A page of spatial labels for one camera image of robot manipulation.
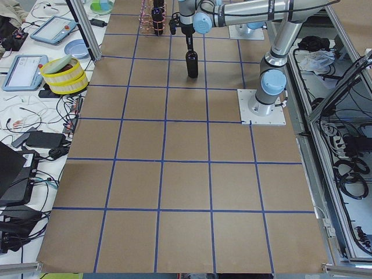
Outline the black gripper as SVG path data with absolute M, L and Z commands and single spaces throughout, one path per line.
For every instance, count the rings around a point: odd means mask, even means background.
M 172 35 L 176 34 L 176 28 L 180 28 L 184 35 L 193 35 L 194 28 L 192 24 L 184 24 L 181 22 L 181 17 L 179 13 L 173 13 L 171 19 L 169 20 L 169 29 Z

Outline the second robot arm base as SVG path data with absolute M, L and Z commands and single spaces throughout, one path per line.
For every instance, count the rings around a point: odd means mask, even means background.
M 255 30 L 262 28 L 265 25 L 265 22 L 255 22 L 255 23 L 244 23 L 236 25 L 236 30 L 241 35 L 248 35 Z

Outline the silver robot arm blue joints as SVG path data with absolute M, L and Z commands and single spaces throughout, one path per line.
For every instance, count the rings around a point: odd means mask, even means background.
M 262 27 L 280 20 L 280 29 L 260 64 L 259 87 L 247 102 L 254 115 L 266 117 L 275 107 L 287 79 L 282 68 L 289 50 L 308 17 L 331 5 L 330 1 L 243 1 L 223 4 L 222 1 L 179 1 L 179 14 L 170 22 L 171 32 L 180 27 L 186 36 L 188 50 L 193 51 L 193 33 L 206 34 L 214 27 L 228 27 L 238 39 L 263 38 Z

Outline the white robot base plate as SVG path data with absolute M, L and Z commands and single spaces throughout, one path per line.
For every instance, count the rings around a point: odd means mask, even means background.
M 271 105 L 263 105 L 256 100 L 256 90 L 237 89 L 239 112 L 242 125 L 285 126 L 285 116 L 280 97 Z

